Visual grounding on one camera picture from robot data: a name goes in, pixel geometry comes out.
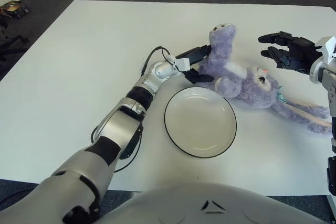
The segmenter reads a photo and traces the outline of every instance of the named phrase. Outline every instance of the white table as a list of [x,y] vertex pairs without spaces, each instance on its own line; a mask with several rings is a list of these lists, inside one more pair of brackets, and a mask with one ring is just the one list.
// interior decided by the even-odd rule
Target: white table
[[[328,7],[74,1],[0,82],[0,178],[41,182],[71,154],[137,81],[148,53],[173,54],[208,43],[218,23],[238,27],[233,60],[259,65],[285,95],[328,106],[308,76],[275,68],[257,38],[280,30],[317,41],[336,34]],[[153,60],[160,59],[160,54]],[[329,194],[329,136],[316,135],[271,109],[234,99],[237,135],[224,154],[199,159],[181,152],[163,122],[170,97],[190,84],[165,83],[144,121],[138,156],[114,175],[110,189],[148,190],[184,181],[217,182],[264,195]]]

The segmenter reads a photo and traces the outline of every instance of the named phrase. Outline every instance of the black cable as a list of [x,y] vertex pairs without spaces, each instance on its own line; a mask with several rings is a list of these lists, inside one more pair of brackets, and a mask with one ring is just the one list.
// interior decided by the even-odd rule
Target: black cable
[[170,52],[169,52],[167,49],[165,49],[164,47],[162,47],[162,46],[155,47],[155,48],[151,51],[151,53],[148,55],[148,57],[147,57],[147,59],[146,59],[146,61],[145,61],[145,64],[144,64],[143,67],[142,67],[142,70],[141,70],[141,76],[143,76],[143,75],[145,74],[145,71],[146,71],[148,62],[149,62],[149,60],[151,59],[153,53],[154,53],[155,51],[160,50],[160,49],[161,49],[161,50],[165,50],[165,51],[170,55]]
[[140,135],[138,149],[136,150],[136,153],[135,153],[135,155],[133,156],[133,158],[131,159],[131,161],[129,161],[129,163],[126,164],[124,167],[121,167],[120,169],[115,170],[114,173],[117,173],[117,172],[120,172],[121,170],[124,170],[126,167],[128,167],[128,166],[133,162],[133,160],[135,159],[135,157],[137,156],[137,154],[138,154],[138,152],[139,152],[140,144],[141,144],[141,139],[142,139],[142,133],[141,133],[141,135]]
[[[95,127],[95,128],[93,129],[92,133],[91,133],[91,143],[94,143],[93,135],[95,134],[95,131],[96,131],[97,128],[98,128],[98,126]],[[140,144],[141,144],[141,139],[142,139],[142,133],[141,133],[141,135],[140,135],[138,149],[136,150],[136,153],[135,153],[135,155],[133,156],[133,158],[132,158],[132,159],[131,159],[125,166],[121,167],[121,168],[118,169],[118,170],[115,170],[114,173],[117,173],[117,172],[120,172],[121,170],[124,170],[126,167],[128,167],[128,166],[133,162],[133,160],[135,159],[135,157],[137,156],[137,154],[138,154],[138,152],[139,152]]]
[[6,201],[9,200],[10,198],[12,198],[13,196],[15,196],[15,195],[17,195],[17,194],[20,194],[20,193],[23,193],[23,192],[25,192],[25,191],[32,191],[32,190],[34,190],[34,187],[32,187],[32,188],[27,188],[27,189],[23,189],[23,190],[20,190],[20,191],[17,191],[17,192],[15,192],[15,193],[13,193],[13,194],[7,196],[6,198],[2,199],[2,200],[0,201],[0,206],[1,206],[4,202],[6,202]]
[[[170,65],[173,65],[170,61],[168,61],[168,59],[166,58],[166,56],[164,55],[163,53],[163,48],[161,49],[161,53],[162,53],[162,56],[163,58],[170,64]],[[175,65],[176,69],[178,70],[178,72],[182,73],[179,68]]]
[[97,128],[98,128],[98,125],[97,125],[97,127],[95,127],[95,128],[93,129],[93,131],[92,131],[92,133],[91,133],[91,143],[94,143],[93,135],[95,134]]

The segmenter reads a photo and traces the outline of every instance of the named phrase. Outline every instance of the plush toy head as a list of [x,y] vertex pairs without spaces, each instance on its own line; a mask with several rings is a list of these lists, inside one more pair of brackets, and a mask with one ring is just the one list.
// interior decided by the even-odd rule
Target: plush toy head
[[329,109],[315,104],[302,104],[285,99],[279,92],[278,82],[268,75],[266,69],[244,69],[230,61],[236,27],[219,24],[209,34],[211,53],[200,62],[199,72],[213,76],[210,83],[200,83],[218,94],[234,98],[263,109],[272,107],[289,120],[298,122],[316,133],[330,133],[331,124],[326,119]]
[[275,103],[278,88],[278,82],[267,75],[266,69],[247,68],[237,98],[258,109],[269,108]]

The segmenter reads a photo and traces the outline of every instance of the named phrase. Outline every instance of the black joint cover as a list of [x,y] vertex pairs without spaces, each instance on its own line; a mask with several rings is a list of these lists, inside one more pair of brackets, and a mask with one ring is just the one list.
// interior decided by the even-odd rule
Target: black joint cover
[[143,87],[133,87],[126,97],[136,100],[145,108],[145,110],[149,108],[154,99],[151,92]]
[[105,136],[99,139],[90,147],[85,149],[85,152],[92,152],[100,156],[109,166],[120,152],[119,145]]

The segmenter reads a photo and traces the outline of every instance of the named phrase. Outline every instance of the plush toy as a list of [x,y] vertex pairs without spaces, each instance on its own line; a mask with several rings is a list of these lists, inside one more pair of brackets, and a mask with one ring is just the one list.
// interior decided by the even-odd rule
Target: plush toy
[[244,69],[230,61],[236,27],[220,24],[209,34],[211,53],[199,64],[199,72],[213,76],[215,80],[200,83],[201,87],[216,91],[226,98],[237,98],[254,108],[273,108],[289,120],[298,122],[315,133],[331,133],[329,108],[315,104],[303,104],[284,98],[278,82],[266,69]]

